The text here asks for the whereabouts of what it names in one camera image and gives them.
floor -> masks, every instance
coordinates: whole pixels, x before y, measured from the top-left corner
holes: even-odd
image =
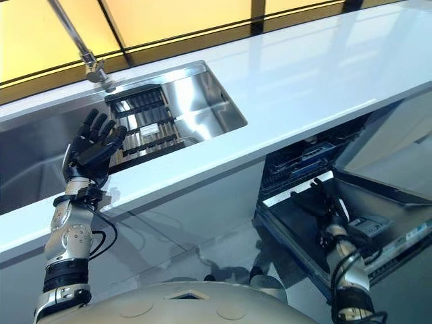
[[[420,323],[429,316],[432,290],[432,248],[380,281],[372,289],[377,310],[389,313],[390,324]],[[278,278],[286,288],[288,302],[319,324],[332,324],[330,307],[312,282],[261,226],[253,222],[209,240],[156,267],[127,280],[113,283],[92,302],[149,284],[178,279],[202,280],[212,273],[217,280],[246,283],[253,265]]]

stainless steel sink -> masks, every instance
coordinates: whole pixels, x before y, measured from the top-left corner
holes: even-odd
[[[156,84],[162,89],[178,134],[169,144],[157,146],[157,150],[148,147],[128,157],[133,163],[123,163],[121,168],[210,140],[247,124],[203,61],[122,82],[110,95],[146,84]],[[104,91],[83,92],[0,122],[0,215],[64,190],[63,153],[86,114],[97,108],[116,118],[105,103],[106,96]],[[136,123],[133,116],[129,120]],[[118,157],[111,160],[111,172],[121,169],[116,167],[118,164]]]

silver robotic arm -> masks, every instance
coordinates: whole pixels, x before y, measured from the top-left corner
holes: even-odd
[[[104,302],[91,299],[88,262],[100,255],[93,251],[91,222],[102,199],[109,158],[122,145],[126,129],[90,112],[67,148],[63,175],[65,194],[55,199],[51,237],[45,246],[48,260],[43,293],[38,299],[34,324],[81,323],[196,323],[236,321],[237,324],[314,324],[290,307],[282,284],[268,275],[251,271],[249,286],[206,281],[160,283],[128,292]],[[331,268],[332,319],[335,324],[384,323],[387,315],[374,311],[369,296],[365,262],[347,233],[349,218],[343,202],[331,200],[325,213],[322,247]],[[302,206],[312,210],[311,206]],[[107,221],[117,234],[115,226]]]
[[[34,322],[63,309],[86,304],[91,299],[88,285],[88,260],[92,246],[91,222],[100,190],[108,176],[109,159],[122,145],[126,135],[123,126],[93,109],[69,144],[63,161],[67,182],[65,194],[55,199],[51,237],[45,246],[43,294],[39,297]]]

open dishwasher door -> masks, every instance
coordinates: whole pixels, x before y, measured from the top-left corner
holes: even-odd
[[[311,183],[341,198],[349,228],[373,243],[371,284],[431,243],[432,90],[267,155],[256,220],[283,244],[330,297],[330,269]]]

white countertop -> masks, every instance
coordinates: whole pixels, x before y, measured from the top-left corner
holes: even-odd
[[[112,175],[118,215],[432,86],[432,2],[405,1],[301,24],[112,74],[205,60],[248,125]],[[0,122],[93,85],[0,107]],[[41,247],[53,197],[0,216],[0,261]]]

